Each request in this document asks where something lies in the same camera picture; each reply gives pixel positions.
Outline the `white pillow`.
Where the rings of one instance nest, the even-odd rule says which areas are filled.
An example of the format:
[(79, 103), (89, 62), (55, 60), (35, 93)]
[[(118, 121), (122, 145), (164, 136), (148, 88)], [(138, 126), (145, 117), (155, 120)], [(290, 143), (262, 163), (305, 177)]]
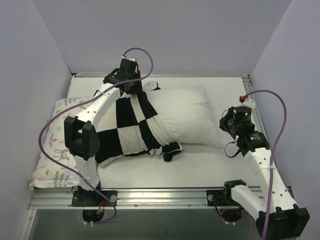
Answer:
[(221, 147), (204, 85), (153, 90), (146, 95), (174, 141)]

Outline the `black white checkered pillowcase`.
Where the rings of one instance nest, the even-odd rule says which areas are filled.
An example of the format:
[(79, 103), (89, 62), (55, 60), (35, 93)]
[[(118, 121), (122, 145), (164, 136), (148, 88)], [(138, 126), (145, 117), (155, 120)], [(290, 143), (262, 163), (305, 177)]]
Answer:
[(170, 162), (183, 150), (149, 101), (147, 93), (159, 89), (157, 82), (149, 81), (141, 92), (124, 95), (107, 110), (97, 127), (100, 147), (95, 160), (99, 166), (145, 154)]

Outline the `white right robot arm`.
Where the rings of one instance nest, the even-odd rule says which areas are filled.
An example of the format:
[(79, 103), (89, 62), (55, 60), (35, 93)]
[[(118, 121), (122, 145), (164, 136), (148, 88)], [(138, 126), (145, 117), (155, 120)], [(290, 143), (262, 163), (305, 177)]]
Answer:
[(219, 121), (219, 127), (230, 134), (251, 167), (263, 194), (255, 195), (247, 184), (239, 180), (227, 181), (222, 200), (239, 204), (255, 220), (256, 229), (263, 240), (298, 238), (305, 229), (310, 214), (299, 207), (275, 166), (270, 162), (272, 151), (262, 132), (251, 121), (252, 110), (248, 106), (230, 107)]

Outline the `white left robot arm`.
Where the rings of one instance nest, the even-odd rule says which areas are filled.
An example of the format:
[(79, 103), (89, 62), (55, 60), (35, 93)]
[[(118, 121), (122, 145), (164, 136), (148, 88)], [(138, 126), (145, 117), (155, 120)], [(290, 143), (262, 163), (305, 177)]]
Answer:
[(101, 145), (97, 133), (98, 124), (112, 104), (124, 93), (131, 94), (142, 90), (140, 80), (126, 83), (140, 77), (137, 59), (123, 56), (120, 66), (104, 78), (100, 88), (93, 95), (99, 98), (90, 102), (86, 109), (76, 116), (64, 120), (65, 146), (73, 155), (77, 171), (81, 174), (77, 188), (78, 199), (84, 200), (90, 206), (95, 206), (101, 201), (101, 193), (98, 191), (101, 184), (95, 160)]

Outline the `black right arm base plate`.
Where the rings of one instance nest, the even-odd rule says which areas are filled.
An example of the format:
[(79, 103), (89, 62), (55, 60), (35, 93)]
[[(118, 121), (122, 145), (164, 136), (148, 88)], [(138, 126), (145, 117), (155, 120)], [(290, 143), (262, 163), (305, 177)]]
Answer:
[(227, 198), (222, 189), (209, 189), (206, 191), (206, 202), (210, 207), (239, 207), (240, 205)]

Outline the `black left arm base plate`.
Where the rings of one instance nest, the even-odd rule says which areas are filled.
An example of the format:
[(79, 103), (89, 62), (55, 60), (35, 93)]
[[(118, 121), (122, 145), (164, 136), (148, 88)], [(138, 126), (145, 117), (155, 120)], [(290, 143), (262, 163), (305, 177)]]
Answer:
[(105, 200), (100, 194), (94, 190), (78, 189), (73, 192), (71, 202), (72, 207), (111, 207), (117, 205), (118, 191), (116, 190), (100, 190), (110, 202)]

